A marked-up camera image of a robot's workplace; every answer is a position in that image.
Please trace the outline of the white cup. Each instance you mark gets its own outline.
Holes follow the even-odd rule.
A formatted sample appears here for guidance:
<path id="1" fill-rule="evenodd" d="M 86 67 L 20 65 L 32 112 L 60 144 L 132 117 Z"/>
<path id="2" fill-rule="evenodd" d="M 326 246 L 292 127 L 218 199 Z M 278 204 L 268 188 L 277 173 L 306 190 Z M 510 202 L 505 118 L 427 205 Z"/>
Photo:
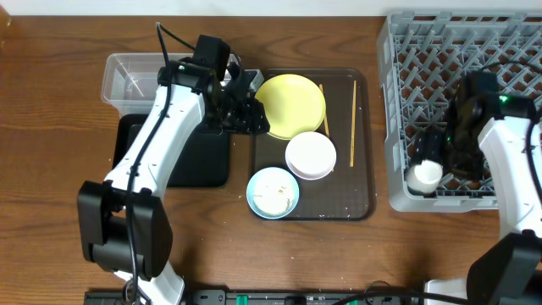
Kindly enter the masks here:
<path id="1" fill-rule="evenodd" d="M 415 195 L 428 195 L 434 192 L 443 176 L 441 164 L 431 160 L 423 160 L 414 164 L 406 171 L 406 186 L 410 193 Z"/>

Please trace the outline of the pink bowl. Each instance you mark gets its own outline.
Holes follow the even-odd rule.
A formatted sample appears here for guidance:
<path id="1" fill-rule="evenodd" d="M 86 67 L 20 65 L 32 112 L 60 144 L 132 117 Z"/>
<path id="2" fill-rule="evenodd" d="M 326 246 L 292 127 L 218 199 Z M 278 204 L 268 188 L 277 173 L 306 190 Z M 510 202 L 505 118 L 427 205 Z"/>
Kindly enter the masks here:
<path id="1" fill-rule="evenodd" d="M 294 136 L 285 149 L 285 162 L 303 180 L 319 180 L 334 170 L 337 152 L 333 142 L 318 132 Z"/>

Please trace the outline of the blue bowl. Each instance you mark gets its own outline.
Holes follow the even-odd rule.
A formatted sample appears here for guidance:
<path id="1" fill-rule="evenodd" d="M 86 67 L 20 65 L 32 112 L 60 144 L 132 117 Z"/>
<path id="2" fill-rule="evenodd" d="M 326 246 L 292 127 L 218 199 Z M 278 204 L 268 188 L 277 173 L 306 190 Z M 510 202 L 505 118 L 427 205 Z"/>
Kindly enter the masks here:
<path id="1" fill-rule="evenodd" d="M 298 204 L 300 187 L 296 178 L 278 167 L 260 169 L 246 186 L 250 210 L 263 219 L 283 219 Z"/>

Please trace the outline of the rice leftovers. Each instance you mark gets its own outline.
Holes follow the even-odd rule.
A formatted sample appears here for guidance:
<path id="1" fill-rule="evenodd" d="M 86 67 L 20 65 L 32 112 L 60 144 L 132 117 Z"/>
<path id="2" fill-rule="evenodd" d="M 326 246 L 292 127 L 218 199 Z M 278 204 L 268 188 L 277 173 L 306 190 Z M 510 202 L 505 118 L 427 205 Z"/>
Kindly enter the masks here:
<path id="1" fill-rule="evenodd" d="M 253 205 L 268 217 L 286 215 L 294 203 L 296 194 L 286 181 L 259 180 L 253 189 Z"/>

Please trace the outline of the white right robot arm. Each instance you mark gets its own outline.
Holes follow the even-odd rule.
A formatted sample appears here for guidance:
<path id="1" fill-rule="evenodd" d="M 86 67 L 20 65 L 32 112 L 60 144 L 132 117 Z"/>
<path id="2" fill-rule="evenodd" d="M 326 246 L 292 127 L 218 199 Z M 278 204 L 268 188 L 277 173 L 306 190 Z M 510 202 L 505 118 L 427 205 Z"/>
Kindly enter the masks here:
<path id="1" fill-rule="evenodd" d="M 406 185 L 437 189 L 445 172 L 479 180 L 488 169 L 500 217 L 500 240 L 459 280 L 431 280 L 427 293 L 477 304 L 541 302 L 541 112 L 529 97 L 502 94 L 497 76 L 462 77 L 446 111 L 445 131 L 415 141 Z"/>

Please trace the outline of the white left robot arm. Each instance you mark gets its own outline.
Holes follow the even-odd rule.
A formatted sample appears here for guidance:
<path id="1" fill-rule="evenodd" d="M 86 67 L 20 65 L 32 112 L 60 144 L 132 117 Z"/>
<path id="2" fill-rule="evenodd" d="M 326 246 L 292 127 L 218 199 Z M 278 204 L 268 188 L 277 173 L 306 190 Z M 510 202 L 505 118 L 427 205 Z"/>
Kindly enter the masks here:
<path id="1" fill-rule="evenodd" d="M 124 279 L 123 304 L 178 304 L 183 279 L 169 262 L 173 231 L 163 207 L 169 178 L 192 132 L 244 135 L 269 131 L 255 98 L 256 71 L 231 63 L 230 46 L 201 35 L 193 54 L 166 58 L 152 110 L 103 182 L 86 181 L 77 197 L 85 260 Z"/>

